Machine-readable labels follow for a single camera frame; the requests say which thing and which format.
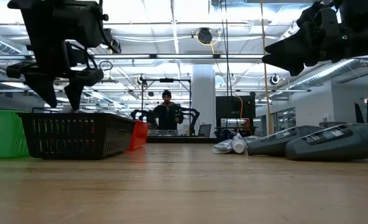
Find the black jacket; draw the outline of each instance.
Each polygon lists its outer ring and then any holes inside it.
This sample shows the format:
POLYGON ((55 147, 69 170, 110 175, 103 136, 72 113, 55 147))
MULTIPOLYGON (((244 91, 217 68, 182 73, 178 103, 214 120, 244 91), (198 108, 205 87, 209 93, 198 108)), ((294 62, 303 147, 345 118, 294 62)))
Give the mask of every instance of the black jacket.
POLYGON ((160 130, 177 130, 177 122, 175 118, 178 117, 176 114, 176 104, 170 102, 168 105, 162 103, 154 109, 154 115, 159 119, 160 130))

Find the white pillar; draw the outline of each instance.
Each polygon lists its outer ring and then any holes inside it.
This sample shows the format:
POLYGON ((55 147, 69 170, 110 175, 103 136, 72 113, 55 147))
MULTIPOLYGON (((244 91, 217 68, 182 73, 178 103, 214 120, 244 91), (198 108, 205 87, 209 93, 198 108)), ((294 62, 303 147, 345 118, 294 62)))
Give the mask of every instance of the white pillar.
POLYGON ((211 124, 210 133, 216 127, 216 90, 213 65, 194 65, 191 78, 192 108, 200 112, 198 124, 211 124))

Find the white cup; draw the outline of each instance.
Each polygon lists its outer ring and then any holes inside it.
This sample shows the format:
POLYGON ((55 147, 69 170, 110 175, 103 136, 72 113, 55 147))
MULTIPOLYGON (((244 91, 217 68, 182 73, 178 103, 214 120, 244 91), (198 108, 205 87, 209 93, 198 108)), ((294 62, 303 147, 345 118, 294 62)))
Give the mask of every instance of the white cup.
POLYGON ((234 152, 236 152, 238 154, 241 154, 246 149, 246 142, 243 141, 242 139, 233 140, 232 141, 232 149, 233 149, 234 152))

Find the wooden table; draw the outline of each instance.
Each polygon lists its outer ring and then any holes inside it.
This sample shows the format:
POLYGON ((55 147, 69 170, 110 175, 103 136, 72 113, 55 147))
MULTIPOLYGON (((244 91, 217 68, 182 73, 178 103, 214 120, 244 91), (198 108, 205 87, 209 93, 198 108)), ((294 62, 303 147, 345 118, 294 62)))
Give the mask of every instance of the wooden table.
POLYGON ((103 161, 0 161, 0 224, 368 224, 368 160, 149 144, 103 161))

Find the person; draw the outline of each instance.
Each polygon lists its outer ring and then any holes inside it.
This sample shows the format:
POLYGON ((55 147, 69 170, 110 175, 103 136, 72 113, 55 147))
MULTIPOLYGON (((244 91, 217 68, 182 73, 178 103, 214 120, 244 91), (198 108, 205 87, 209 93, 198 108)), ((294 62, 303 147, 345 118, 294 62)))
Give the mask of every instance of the person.
POLYGON ((177 124, 183 122, 183 115, 177 113, 177 105, 171 102, 172 93, 165 90, 162 93, 163 103, 154 109, 154 115, 159 119, 158 129, 177 130, 177 124))

